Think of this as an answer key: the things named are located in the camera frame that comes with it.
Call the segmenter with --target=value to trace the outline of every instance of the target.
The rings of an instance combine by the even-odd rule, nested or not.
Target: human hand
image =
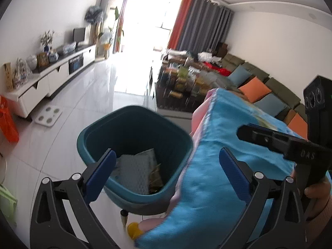
[[[295,179],[295,172],[292,171],[291,177]],[[309,199],[317,199],[313,209],[309,213],[309,218],[313,219],[318,216],[326,207],[331,192],[331,184],[328,178],[325,176],[319,183],[313,184],[304,190],[304,194]]]

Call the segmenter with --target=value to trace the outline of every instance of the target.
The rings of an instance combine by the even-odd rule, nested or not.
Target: trash can
[[[140,195],[108,178],[105,192],[120,208],[133,214],[155,215],[167,210],[177,179],[193,150],[191,137],[166,118],[141,106],[116,110],[85,128],[77,150],[86,165],[111,148],[117,158],[154,148],[164,187],[156,194]]]

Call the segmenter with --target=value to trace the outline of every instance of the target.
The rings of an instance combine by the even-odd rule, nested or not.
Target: yellow sock
[[[144,232],[138,228],[138,223],[134,222],[127,227],[128,235],[132,240],[136,240]]]

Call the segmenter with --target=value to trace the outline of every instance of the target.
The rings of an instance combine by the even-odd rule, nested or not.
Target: tv stand
[[[69,74],[69,60],[83,54],[83,66]],[[64,85],[73,79],[79,72],[93,63],[96,55],[96,45],[80,46],[74,51],[62,55],[55,63],[36,68],[33,76],[27,83],[17,90],[4,93],[9,108],[16,115],[27,118],[31,111],[44,97],[53,97]]]

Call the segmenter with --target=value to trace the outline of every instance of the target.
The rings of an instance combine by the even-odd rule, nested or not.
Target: white wall
[[[71,42],[74,28],[89,25],[84,16],[96,2],[100,0],[12,0],[0,20],[0,93],[5,88],[4,63],[12,62],[14,68],[18,57],[39,53],[44,31],[57,32],[54,47]]]
[[[332,79],[332,31],[310,21],[236,12],[226,43],[231,54],[269,73],[302,101],[316,75]]]

